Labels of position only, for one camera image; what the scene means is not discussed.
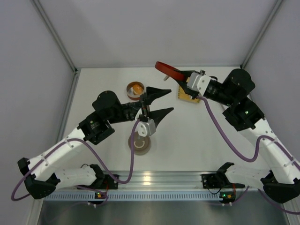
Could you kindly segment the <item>beige steel container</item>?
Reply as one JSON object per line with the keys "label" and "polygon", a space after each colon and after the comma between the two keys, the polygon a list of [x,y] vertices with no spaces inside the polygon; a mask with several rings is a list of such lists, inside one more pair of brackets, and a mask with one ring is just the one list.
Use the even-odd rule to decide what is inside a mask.
{"label": "beige steel container", "polygon": [[133,150],[133,153],[137,156],[142,156],[142,155],[145,155],[149,152],[150,149],[134,149]]}

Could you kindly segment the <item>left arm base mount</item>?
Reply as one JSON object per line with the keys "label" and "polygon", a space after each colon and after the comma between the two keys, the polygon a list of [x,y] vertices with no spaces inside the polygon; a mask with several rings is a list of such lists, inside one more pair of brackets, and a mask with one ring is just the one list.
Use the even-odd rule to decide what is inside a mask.
{"label": "left arm base mount", "polygon": [[80,185],[84,188],[90,188],[90,189],[101,189],[101,190],[107,190],[107,189],[118,189],[118,182],[116,182],[111,176],[108,174],[105,174],[102,178],[96,178],[96,180],[91,185]]}

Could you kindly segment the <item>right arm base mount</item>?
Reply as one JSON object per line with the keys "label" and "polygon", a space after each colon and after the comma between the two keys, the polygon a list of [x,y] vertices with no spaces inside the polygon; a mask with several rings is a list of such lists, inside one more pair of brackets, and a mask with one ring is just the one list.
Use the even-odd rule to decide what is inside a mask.
{"label": "right arm base mount", "polygon": [[201,175],[202,185],[206,189],[223,189],[223,188],[245,188],[244,184],[232,183],[223,173],[205,173]]}

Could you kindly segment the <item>red steel container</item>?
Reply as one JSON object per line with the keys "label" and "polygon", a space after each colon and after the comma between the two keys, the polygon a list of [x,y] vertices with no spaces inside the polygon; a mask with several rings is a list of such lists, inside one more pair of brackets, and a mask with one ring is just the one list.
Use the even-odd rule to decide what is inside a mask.
{"label": "red steel container", "polygon": [[129,99],[138,101],[145,92],[145,86],[141,82],[131,82],[126,87],[126,93]]}

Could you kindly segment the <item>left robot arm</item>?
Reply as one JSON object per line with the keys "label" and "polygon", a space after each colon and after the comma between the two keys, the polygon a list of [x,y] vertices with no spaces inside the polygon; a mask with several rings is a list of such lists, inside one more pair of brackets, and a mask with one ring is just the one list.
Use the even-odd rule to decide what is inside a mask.
{"label": "left robot arm", "polygon": [[[57,189],[71,186],[97,190],[105,178],[104,171],[119,184],[129,183],[134,166],[134,133],[138,133],[140,137],[155,133],[158,124],[173,108],[151,111],[150,105],[154,100],[169,93],[170,89],[147,87],[138,101],[126,104],[122,104],[113,91],[100,93],[92,103],[94,112],[80,122],[66,138],[36,157],[30,159],[23,157],[17,162],[23,175],[17,186],[25,184],[29,196],[42,199]],[[112,135],[114,133],[112,124],[127,121],[135,122],[131,134],[130,170],[126,180],[119,180],[109,171],[91,145],[97,145]],[[84,146],[97,158],[98,165],[71,170],[59,169],[65,162],[79,154]]]}

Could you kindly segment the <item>beige lid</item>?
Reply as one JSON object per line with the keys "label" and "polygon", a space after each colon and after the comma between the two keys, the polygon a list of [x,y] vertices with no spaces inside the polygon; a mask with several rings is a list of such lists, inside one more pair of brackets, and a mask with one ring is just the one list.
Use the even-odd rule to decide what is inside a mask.
{"label": "beige lid", "polygon": [[142,137],[137,133],[134,135],[134,149],[150,149],[151,148],[151,140],[148,136]]}

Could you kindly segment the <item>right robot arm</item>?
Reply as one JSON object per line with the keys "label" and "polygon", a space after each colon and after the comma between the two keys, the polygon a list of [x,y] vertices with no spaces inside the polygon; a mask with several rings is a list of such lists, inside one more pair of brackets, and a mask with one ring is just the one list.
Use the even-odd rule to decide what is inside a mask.
{"label": "right robot arm", "polygon": [[215,101],[226,106],[226,121],[254,146],[254,155],[242,155],[220,130],[229,148],[243,161],[252,163],[262,157],[267,169],[254,169],[225,163],[216,172],[221,186],[234,184],[263,190],[277,203],[288,202],[300,195],[300,164],[272,131],[262,110],[248,98],[255,88],[250,74],[238,68],[230,72],[223,82],[207,76],[203,71],[171,69],[171,77],[186,94],[208,103]]}

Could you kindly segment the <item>orange food piece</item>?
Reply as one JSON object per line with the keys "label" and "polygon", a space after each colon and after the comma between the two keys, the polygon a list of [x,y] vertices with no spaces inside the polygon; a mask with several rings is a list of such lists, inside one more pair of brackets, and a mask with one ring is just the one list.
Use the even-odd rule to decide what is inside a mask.
{"label": "orange food piece", "polygon": [[143,87],[139,84],[134,84],[132,90],[135,95],[141,95],[143,93]]}

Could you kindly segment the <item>metal tongs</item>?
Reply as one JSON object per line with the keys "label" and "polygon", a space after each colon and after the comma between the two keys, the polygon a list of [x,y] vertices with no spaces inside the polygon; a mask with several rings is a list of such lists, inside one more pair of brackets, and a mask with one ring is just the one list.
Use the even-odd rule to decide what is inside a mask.
{"label": "metal tongs", "polygon": [[226,110],[226,108],[225,108],[225,106],[223,104],[219,104],[219,105],[220,105],[220,107],[222,108],[223,111]]}

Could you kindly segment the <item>red lid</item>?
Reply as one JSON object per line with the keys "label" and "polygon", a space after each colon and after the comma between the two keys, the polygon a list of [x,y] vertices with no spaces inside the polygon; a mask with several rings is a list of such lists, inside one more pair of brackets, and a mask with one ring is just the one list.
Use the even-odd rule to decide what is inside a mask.
{"label": "red lid", "polygon": [[185,81],[185,76],[181,73],[181,71],[168,64],[157,61],[155,64],[155,69],[176,81]]}

